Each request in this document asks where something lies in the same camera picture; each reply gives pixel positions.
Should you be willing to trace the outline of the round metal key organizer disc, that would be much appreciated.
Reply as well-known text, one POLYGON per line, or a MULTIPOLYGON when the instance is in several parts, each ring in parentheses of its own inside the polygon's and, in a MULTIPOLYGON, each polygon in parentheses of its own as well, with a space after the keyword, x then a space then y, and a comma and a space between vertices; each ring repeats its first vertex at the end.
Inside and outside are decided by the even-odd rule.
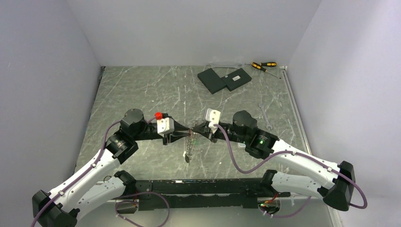
POLYGON ((189 137, 185 139, 185 150, 183 153, 183 158, 187 164, 190 164, 192 160, 192 150, 196 143, 197 133, 193 132, 193 128, 199 125, 199 121, 194 121, 192 128, 189 131, 189 137))

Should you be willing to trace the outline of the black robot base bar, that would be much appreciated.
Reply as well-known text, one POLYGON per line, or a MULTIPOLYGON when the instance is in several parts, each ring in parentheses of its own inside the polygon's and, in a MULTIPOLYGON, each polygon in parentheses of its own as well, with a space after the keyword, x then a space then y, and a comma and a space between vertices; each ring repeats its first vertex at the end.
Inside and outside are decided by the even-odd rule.
POLYGON ((139 210, 165 208, 241 207, 256 209, 262 200, 289 197, 261 184, 261 178, 137 180, 126 186, 123 197, 136 198, 139 210))

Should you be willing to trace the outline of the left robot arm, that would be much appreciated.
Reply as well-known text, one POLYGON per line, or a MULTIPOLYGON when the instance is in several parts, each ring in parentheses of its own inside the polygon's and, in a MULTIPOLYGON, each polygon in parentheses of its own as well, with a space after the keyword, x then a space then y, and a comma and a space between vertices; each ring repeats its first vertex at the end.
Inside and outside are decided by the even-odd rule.
POLYGON ((119 129, 110 137, 104 135, 97 154, 69 179, 49 192, 39 190, 32 197, 32 226, 74 227, 85 215, 110 199, 131 198, 136 180, 119 171, 103 184, 101 176, 124 163, 138 150, 139 140, 161 139, 164 145, 190 135, 190 128, 176 122, 166 113, 156 113, 156 123, 146 121, 140 109, 128 110, 117 122, 119 129))

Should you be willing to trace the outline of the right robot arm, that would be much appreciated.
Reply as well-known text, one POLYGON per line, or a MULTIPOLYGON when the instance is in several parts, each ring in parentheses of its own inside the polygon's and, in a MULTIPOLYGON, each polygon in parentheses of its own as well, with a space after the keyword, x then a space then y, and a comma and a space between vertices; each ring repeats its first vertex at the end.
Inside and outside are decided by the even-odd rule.
POLYGON ((261 192, 272 196, 279 192, 294 192, 321 199, 326 205, 340 211, 348 211, 356 189, 354 167, 350 162, 335 162, 307 154, 277 136, 259 129, 257 120, 247 111, 236 112, 232 123, 220 122, 220 112, 208 109, 204 123, 195 126, 193 132, 212 142, 225 140, 230 157, 231 143, 245 145, 245 151, 254 158, 275 161, 287 165, 300 175, 289 175, 267 170, 262 177, 261 192))

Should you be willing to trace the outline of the large black flat box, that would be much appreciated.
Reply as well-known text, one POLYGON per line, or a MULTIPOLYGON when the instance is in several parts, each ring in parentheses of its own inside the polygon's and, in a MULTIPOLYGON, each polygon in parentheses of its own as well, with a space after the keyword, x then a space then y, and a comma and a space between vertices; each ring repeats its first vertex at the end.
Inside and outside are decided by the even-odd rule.
POLYGON ((197 77, 211 94, 227 87, 226 83, 213 69, 204 70, 198 73, 197 77))

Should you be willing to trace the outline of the small black flat box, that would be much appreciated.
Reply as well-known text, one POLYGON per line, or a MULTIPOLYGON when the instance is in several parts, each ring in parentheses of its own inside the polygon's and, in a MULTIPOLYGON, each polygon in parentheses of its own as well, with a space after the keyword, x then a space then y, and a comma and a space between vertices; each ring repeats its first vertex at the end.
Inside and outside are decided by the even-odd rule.
POLYGON ((237 69, 221 78, 229 91, 233 91, 252 80, 251 76, 243 69, 237 69))

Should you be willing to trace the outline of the silver wrench on table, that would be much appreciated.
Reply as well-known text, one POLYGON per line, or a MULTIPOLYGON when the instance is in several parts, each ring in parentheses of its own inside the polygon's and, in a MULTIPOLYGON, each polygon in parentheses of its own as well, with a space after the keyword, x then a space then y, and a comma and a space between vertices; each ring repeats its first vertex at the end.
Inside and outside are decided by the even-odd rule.
POLYGON ((263 118, 264 118, 264 120, 266 122, 266 129, 272 130, 272 125, 270 124, 270 122, 268 120, 268 117, 267 117, 267 114, 266 114, 266 111, 265 111, 265 108, 264 108, 264 104, 263 103, 258 103, 258 107, 262 111, 263 118))

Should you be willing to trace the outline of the yellow black screwdriver front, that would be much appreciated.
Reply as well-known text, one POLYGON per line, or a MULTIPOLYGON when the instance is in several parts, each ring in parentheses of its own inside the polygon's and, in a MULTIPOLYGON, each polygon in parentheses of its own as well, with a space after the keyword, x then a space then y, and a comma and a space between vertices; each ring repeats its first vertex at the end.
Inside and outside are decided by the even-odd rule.
POLYGON ((268 74, 270 74, 270 75, 272 75, 272 76, 274 76, 274 77, 280 79, 279 76, 273 74, 272 72, 269 72, 268 68, 271 68, 271 67, 253 67, 253 68, 255 68, 255 69, 257 69, 257 70, 260 70, 260 71, 263 71, 263 72, 265 72, 265 73, 268 73, 268 74))

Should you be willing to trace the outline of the yellow black screwdriver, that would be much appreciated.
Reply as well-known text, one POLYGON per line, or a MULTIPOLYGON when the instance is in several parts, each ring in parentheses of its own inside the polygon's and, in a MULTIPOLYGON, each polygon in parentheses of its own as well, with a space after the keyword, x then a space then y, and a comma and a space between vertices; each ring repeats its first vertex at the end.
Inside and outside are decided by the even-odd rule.
POLYGON ((272 72, 269 72, 268 68, 271 68, 271 67, 253 67, 253 68, 255 68, 255 69, 257 69, 257 70, 260 70, 260 71, 263 71, 263 72, 265 72, 265 73, 268 73, 268 74, 270 74, 270 75, 272 75, 272 76, 274 76, 274 77, 280 79, 279 76, 273 74, 272 72))
POLYGON ((256 63, 256 62, 252 62, 250 64, 247 65, 251 65, 253 67, 276 67, 277 63, 276 62, 262 62, 262 63, 256 63))

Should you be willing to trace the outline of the yellow black screwdriver rear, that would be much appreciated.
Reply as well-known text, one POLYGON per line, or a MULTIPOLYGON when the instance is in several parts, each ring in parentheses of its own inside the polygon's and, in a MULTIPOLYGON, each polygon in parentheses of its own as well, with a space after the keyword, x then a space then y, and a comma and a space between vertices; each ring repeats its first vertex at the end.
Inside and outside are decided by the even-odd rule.
POLYGON ((251 65, 253 67, 276 67, 277 63, 276 62, 262 62, 262 63, 256 63, 256 62, 252 62, 250 64, 247 65, 251 65))

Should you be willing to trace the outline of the long silver wrench at wall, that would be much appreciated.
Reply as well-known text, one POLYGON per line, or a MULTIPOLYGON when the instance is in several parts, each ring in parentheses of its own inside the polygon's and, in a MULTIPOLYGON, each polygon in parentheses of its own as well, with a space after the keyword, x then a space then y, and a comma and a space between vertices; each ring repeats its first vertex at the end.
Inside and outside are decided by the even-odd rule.
POLYGON ((240 69, 243 67, 243 64, 208 64, 206 66, 208 69, 214 69, 214 68, 240 69))

